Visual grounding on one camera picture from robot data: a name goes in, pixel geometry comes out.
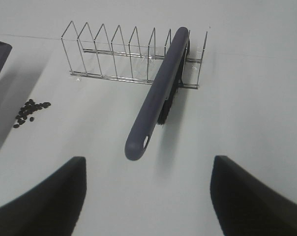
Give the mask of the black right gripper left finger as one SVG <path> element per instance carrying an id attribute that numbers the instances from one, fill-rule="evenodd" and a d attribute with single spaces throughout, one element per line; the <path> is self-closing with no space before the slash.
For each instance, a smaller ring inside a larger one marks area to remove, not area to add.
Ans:
<path id="1" fill-rule="evenodd" d="M 86 197 L 86 159 L 72 157 L 54 173 L 0 206 L 0 236 L 70 236 Z"/>

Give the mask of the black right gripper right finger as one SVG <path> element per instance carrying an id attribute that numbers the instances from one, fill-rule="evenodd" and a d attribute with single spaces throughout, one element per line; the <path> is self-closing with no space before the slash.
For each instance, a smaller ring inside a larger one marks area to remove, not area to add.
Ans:
<path id="1" fill-rule="evenodd" d="M 214 158 L 210 197 L 225 236 L 297 236 L 297 204 L 227 156 Z"/>

